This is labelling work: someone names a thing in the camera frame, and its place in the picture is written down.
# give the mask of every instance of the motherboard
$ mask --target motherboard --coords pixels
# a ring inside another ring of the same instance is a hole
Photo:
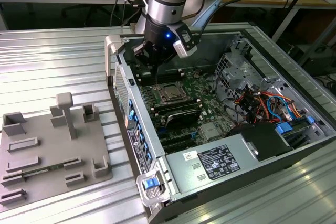
[[[215,94],[213,76],[200,70],[180,81],[140,86],[140,92],[167,153],[218,140],[235,126]]]

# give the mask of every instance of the floor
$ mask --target floor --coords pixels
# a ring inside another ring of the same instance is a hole
[[[45,4],[33,3],[33,13],[29,13],[25,3],[4,3],[3,14],[10,30],[26,29],[56,29],[56,28],[80,28],[84,27],[86,15],[89,7],[72,9],[67,12],[67,17],[62,17],[62,9],[75,4]],[[108,11],[112,11],[112,5],[104,6]],[[119,5],[115,10],[118,17],[122,17],[123,6]],[[130,6],[125,8],[125,18],[133,13]],[[92,14],[88,22],[88,27],[101,27],[110,25],[110,15],[103,12]],[[112,19],[113,26],[120,26],[121,20]]]

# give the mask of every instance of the gray plastic handle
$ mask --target gray plastic handle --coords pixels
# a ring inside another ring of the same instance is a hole
[[[166,188],[165,191],[163,191],[157,197],[154,197],[154,198],[151,198],[151,199],[148,198],[146,190],[143,188],[142,183],[145,180],[156,177],[156,176],[160,176],[160,174],[159,174],[158,171],[153,169],[153,170],[151,170],[147,173],[141,174],[137,177],[136,184],[138,186],[138,190],[139,190],[139,193],[140,193],[140,198],[141,198],[142,203],[146,207],[149,207],[151,205],[155,205],[157,203],[162,203],[162,202],[165,202],[165,201],[170,199],[170,194],[169,194],[169,191],[168,191],[167,187],[165,187]]]

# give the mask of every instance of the printed label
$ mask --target printed label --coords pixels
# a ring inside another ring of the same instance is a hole
[[[237,161],[226,145],[198,153],[198,157],[211,180],[240,170]]]
[[[197,151],[183,153],[183,156],[186,161],[197,158]]]

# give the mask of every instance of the blue cable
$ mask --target blue cable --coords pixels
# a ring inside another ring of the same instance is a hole
[[[279,100],[281,100],[281,101],[284,103],[284,105],[285,105],[285,107],[286,107],[288,113],[290,114],[290,116],[291,116],[292,118],[294,118],[294,119],[297,118],[297,117],[290,111],[290,109],[289,109],[289,107],[288,107],[286,101],[285,101],[282,97],[279,97],[279,96],[277,96],[277,95],[273,95],[272,97],[276,97],[276,98],[278,98]],[[269,101],[270,101],[270,99],[271,99],[272,97],[268,98],[268,100],[267,100],[267,109],[268,109],[269,113],[271,113],[272,115],[276,116],[278,119],[280,119],[280,122],[282,122],[282,118],[281,118],[280,116],[278,116],[277,114],[274,114],[273,111],[272,111],[271,108],[270,108]]]
[[[271,113],[272,115],[274,115],[274,116],[276,116],[278,119],[280,119],[280,122],[282,123],[282,118],[281,118],[280,116],[278,116],[277,114],[273,113],[273,111],[272,111],[271,108],[270,108],[269,101],[270,101],[271,98],[272,98],[272,97],[268,98],[268,100],[267,100],[267,108],[268,108],[268,111],[269,111],[269,113]]]

